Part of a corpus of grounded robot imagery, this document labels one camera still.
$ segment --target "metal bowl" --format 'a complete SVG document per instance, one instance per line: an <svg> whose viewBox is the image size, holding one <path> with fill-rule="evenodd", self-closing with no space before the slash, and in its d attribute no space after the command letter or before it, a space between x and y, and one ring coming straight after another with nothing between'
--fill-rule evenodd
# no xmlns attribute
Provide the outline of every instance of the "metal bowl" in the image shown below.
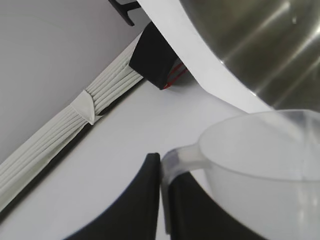
<svg viewBox="0 0 320 240"><path fill-rule="evenodd" d="M320 112L320 0L180 0L210 49L275 109Z"/></svg>

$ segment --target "white wall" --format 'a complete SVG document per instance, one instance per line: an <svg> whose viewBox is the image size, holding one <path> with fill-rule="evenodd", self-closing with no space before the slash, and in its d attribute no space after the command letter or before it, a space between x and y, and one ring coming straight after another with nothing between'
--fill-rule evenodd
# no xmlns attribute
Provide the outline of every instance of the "white wall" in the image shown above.
<svg viewBox="0 0 320 240"><path fill-rule="evenodd" d="M150 21L141 8L130 16L135 27L108 0L0 0L0 162Z"/></svg>

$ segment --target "black clip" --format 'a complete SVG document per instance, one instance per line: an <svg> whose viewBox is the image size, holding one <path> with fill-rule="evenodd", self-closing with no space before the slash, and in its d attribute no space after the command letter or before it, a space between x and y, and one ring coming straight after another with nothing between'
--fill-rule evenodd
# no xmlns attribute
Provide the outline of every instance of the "black clip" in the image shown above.
<svg viewBox="0 0 320 240"><path fill-rule="evenodd" d="M128 12L134 9L141 8L140 4L137 1L129 2L126 4L120 4L117 0L109 0L111 5L117 10L117 12L121 15L121 17L125 20L125 22L133 27L135 24L128 16Z"/></svg>

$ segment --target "white table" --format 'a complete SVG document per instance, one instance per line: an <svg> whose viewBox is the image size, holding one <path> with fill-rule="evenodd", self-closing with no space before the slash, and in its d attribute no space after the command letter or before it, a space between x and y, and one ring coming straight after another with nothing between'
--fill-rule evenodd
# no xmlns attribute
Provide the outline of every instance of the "white table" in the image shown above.
<svg viewBox="0 0 320 240"><path fill-rule="evenodd" d="M244 114L185 74L160 91L145 82L85 139L0 226L1 240L59 240L89 223L129 185L147 153L197 141L210 125ZM201 172L194 173L206 188ZM157 240L165 234L160 202Z"/></svg>

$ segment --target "translucent plastic measuring cup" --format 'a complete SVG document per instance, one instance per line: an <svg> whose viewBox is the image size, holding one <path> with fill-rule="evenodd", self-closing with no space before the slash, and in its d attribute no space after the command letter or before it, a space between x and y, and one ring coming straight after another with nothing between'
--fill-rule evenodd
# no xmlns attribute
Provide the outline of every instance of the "translucent plastic measuring cup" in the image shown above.
<svg viewBox="0 0 320 240"><path fill-rule="evenodd" d="M213 200L268 240L320 240L320 113L231 118L162 160L162 189L204 169Z"/></svg>

